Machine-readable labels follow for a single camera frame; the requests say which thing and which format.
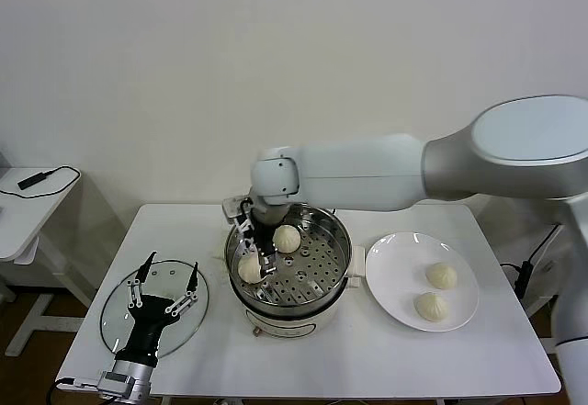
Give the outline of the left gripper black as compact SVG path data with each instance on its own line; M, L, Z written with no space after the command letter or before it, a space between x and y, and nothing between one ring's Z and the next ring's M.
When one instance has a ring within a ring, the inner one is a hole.
M151 252L133 277L127 280L128 307L134 320L126 345L116 352L116 361L137 364L156 364L157 351L165 327L178 322L186 309L198 301L198 263L195 263L187 282L185 294L177 300L154 295L142 296L156 251Z

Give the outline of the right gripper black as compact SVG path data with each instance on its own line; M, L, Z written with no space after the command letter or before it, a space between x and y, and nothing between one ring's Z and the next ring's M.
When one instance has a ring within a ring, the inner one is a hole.
M247 256L254 253L256 247L261 281L273 275L276 271L277 261L273 237L280 222L267 224L262 221L260 214L253 212L251 220L235 219L233 224L237 238L235 252L240 256Z

